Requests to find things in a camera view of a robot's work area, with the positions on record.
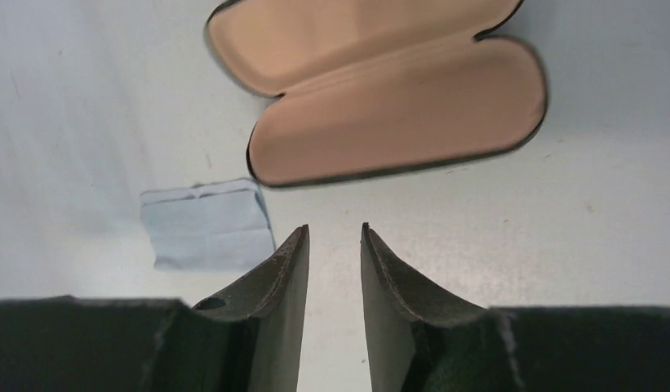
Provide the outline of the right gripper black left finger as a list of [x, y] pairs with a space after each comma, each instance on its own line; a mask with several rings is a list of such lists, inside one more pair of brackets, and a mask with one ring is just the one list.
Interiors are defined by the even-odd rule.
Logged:
[[224, 331], [218, 391], [294, 391], [308, 290], [309, 229], [193, 310]]

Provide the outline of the light blue cleaning cloth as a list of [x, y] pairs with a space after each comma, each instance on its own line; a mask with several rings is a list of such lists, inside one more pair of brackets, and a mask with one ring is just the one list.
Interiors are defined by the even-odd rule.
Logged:
[[143, 192], [140, 219], [159, 271], [244, 273], [276, 249], [261, 188], [248, 178]]

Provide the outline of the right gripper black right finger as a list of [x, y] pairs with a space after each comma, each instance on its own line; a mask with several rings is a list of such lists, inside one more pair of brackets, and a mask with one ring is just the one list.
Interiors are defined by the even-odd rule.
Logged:
[[447, 291], [397, 256], [364, 223], [361, 281], [370, 383], [374, 391], [421, 391], [445, 333], [484, 308]]

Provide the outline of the black glasses case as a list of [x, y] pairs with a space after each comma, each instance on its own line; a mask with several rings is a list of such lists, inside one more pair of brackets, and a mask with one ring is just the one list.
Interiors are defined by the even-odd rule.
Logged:
[[504, 154], [548, 107], [538, 52], [497, 29], [518, 1], [226, 1], [204, 35], [221, 69], [273, 103], [246, 147], [273, 188]]

